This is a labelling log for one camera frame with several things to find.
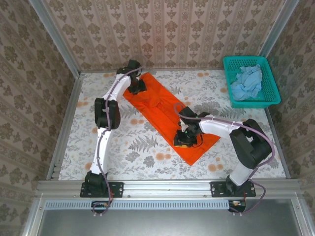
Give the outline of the grey metal panel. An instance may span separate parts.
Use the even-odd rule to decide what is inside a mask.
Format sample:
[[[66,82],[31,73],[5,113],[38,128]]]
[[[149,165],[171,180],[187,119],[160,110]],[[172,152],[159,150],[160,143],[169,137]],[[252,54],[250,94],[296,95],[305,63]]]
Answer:
[[[36,201],[23,236],[315,236],[304,201],[264,200],[253,211],[226,209],[124,209],[103,216],[79,201]]]

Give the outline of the teal plastic basket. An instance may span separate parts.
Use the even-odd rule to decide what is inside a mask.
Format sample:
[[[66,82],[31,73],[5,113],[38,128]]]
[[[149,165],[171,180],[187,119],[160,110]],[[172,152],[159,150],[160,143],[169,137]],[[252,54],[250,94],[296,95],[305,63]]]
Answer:
[[[223,65],[230,102],[233,108],[264,109],[280,103],[281,97],[266,58],[261,56],[225,56],[223,58]],[[261,90],[255,98],[249,97],[242,101],[235,100],[231,85],[237,81],[237,75],[242,74],[242,70],[246,67],[255,67],[257,65],[259,65],[262,74]]]

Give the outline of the floral tablecloth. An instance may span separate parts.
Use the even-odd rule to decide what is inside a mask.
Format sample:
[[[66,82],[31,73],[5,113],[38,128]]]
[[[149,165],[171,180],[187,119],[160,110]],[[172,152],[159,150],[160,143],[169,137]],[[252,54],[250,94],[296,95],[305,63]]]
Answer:
[[[274,131],[263,109],[234,109],[222,70],[156,71],[153,76],[195,113],[235,121],[254,119],[270,138]],[[114,73],[82,74],[82,86],[59,180],[83,180],[93,162],[97,128],[94,101],[112,86]],[[225,178],[237,164],[232,142],[220,139],[193,165],[187,164],[127,100],[119,102],[121,124],[110,149],[110,180]]]

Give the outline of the black connector box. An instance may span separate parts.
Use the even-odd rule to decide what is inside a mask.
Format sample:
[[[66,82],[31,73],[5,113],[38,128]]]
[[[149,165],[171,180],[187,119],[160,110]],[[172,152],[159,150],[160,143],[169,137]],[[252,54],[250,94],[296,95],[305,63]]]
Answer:
[[[229,200],[228,205],[229,205],[228,211],[232,213],[242,213],[246,209],[246,201],[244,200],[240,200],[240,201]]]
[[[95,215],[103,215],[110,206],[111,202],[109,201],[92,201],[91,203],[92,212]]]

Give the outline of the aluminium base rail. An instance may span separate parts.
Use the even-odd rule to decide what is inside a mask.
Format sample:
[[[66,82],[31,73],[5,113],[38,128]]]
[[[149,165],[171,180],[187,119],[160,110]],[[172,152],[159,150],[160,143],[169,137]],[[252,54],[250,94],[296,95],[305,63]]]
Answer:
[[[212,182],[220,179],[190,180],[123,180],[123,199],[209,199]],[[256,198],[263,194],[266,199],[291,199],[302,197],[299,181],[285,178],[258,178],[253,180]],[[43,180],[37,185],[36,198],[78,199],[82,180]]]

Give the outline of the light blue t-shirt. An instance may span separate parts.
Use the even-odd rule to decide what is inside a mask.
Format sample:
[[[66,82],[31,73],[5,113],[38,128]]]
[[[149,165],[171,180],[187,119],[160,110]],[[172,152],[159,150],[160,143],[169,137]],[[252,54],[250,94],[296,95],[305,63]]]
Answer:
[[[256,66],[240,67],[241,72],[236,75],[236,81],[231,84],[232,97],[235,101],[257,98],[262,89],[262,71]]]

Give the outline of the aluminium corner post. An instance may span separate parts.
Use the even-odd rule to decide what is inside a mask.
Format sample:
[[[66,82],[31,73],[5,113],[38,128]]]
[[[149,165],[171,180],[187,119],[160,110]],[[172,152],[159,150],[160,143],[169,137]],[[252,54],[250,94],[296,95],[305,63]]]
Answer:
[[[69,70],[75,79],[80,77],[80,69],[78,63],[75,61],[74,56],[71,54],[69,47],[67,46],[65,40],[62,37],[60,30],[55,24],[52,14],[48,11],[43,0],[29,0],[35,12],[42,21],[45,29],[49,33],[53,42],[55,43],[58,51],[63,57],[65,63],[67,64]]]
[[[259,56],[268,57],[298,3],[299,0],[285,0],[283,7],[259,51]]]

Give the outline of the orange t-shirt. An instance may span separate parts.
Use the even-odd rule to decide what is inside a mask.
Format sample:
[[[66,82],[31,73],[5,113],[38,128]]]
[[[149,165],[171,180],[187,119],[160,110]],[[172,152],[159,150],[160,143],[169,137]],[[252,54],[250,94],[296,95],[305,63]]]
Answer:
[[[193,165],[220,137],[204,134],[203,144],[199,147],[174,146],[174,137],[179,129],[178,122],[180,121],[175,113],[174,105],[182,104],[182,102],[150,73],[145,73],[140,78],[145,82],[147,90],[137,95],[126,90],[123,93],[124,98],[148,120],[187,164]]]

